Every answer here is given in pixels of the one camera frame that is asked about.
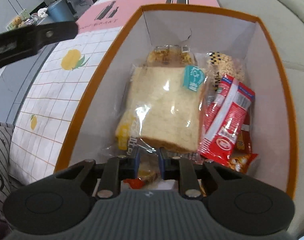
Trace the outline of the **bear picture calendar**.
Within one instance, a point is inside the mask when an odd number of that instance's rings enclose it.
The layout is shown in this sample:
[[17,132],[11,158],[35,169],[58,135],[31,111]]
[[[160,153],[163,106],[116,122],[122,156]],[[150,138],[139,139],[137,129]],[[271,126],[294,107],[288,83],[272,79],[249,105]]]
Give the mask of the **bear picture calendar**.
[[27,12],[26,9],[22,10],[17,16],[15,16],[10,23],[6,26],[6,30],[10,31],[13,29],[18,28],[18,26],[30,18],[30,14]]

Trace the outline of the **grey tv cabinet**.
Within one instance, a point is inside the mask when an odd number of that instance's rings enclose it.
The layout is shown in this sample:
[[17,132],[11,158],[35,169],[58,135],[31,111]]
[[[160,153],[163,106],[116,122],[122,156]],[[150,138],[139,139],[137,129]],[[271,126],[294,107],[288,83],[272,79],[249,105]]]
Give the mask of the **grey tv cabinet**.
[[55,47],[56,44],[47,45],[37,55],[0,70],[0,122],[16,123],[32,83]]

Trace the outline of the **red snack bag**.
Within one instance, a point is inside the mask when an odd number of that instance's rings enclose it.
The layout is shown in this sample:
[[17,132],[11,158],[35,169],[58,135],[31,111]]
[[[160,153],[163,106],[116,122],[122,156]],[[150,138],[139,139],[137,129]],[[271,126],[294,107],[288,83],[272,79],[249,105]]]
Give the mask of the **red snack bag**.
[[252,151],[250,125],[243,124],[227,166],[232,170],[246,174],[257,157],[258,154]]

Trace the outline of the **white helmet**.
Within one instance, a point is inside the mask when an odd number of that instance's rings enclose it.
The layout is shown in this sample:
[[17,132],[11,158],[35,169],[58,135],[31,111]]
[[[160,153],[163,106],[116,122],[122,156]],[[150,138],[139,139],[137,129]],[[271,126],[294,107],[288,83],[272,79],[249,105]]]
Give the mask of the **white helmet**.
[[47,16],[48,16],[48,14],[47,14],[47,9],[48,8],[41,8],[41,9],[39,9],[38,11],[37,11],[37,15],[38,15],[38,17],[39,18],[46,18]]

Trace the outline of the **puffed grain snack pack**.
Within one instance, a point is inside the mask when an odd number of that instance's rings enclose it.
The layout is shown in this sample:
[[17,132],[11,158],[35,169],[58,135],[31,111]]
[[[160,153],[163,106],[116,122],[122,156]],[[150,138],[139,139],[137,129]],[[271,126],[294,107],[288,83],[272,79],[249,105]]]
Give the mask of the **puffed grain snack pack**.
[[225,74],[236,78],[240,82],[244,82],[246,79],[245,64],[241,59],[218,51],[210,51],[206,55],[206,63],[213,70],[212,80],[215,92],[218,90],[219,83]]

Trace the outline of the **yellow waffle snack pack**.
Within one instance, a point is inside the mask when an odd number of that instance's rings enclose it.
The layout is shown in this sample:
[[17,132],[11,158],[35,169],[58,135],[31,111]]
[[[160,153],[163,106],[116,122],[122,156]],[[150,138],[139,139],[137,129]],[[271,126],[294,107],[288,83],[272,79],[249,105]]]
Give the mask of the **yellow waffle snack pack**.
[[150,51],[145,64],[149,67],[185,67],[196,65],[196,62],[189,47],[167,44]]

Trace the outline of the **red white wafer pack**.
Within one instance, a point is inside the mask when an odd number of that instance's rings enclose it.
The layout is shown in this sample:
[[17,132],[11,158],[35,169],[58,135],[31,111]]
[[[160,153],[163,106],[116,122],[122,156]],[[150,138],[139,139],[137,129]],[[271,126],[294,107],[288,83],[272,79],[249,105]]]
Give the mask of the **red white wafer pack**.
[[198,154],[227,165],[255,92],[224,74],[214,101],[206,108]]

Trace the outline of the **blue pedal trash bin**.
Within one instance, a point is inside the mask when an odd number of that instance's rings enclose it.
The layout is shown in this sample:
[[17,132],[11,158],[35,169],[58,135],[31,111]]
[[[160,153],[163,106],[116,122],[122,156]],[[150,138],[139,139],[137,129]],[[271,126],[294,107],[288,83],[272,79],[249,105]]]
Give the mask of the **blue pedal trash bin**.
[[75,21],[65,0],[57,0],[47,7],[47,13],[54,22]]

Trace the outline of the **checked pink lemon tablecloth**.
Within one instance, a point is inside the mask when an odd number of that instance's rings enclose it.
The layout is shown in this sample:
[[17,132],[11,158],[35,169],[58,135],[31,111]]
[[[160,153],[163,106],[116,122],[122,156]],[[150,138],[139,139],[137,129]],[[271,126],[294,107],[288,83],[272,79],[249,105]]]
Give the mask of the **checked pink lemon tablecloth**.
[[77,21],[78,35],[60,42],[34,78],[19,110],[9,173],[23,184],[54,172],[77,106],[96,68],[123,25],[143,4],[216,0],[98,0]]

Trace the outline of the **bread slice pack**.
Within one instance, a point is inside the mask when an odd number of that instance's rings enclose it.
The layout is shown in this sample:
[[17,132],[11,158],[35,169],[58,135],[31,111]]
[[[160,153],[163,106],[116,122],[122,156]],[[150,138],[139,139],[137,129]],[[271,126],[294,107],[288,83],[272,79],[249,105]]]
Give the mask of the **bread slice pack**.
[[136,59],[127,75],[114,147],[126,154],[135,147],[147,153],[160,148],[196,153],[208,87],[206,69],[196,57],[196,65],[185,67],[149,67],[146,57]]

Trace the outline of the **orange cardboard box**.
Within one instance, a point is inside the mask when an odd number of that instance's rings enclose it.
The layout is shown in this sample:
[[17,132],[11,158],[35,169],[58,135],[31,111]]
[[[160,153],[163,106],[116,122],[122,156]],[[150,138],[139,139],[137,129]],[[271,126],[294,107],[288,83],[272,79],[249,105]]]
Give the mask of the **orange cardboard box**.
[[157,151],[250,174],[293,197],[295,111],[282,61],[262,21],[183,4],[140,7],[94,72],[55,169]]

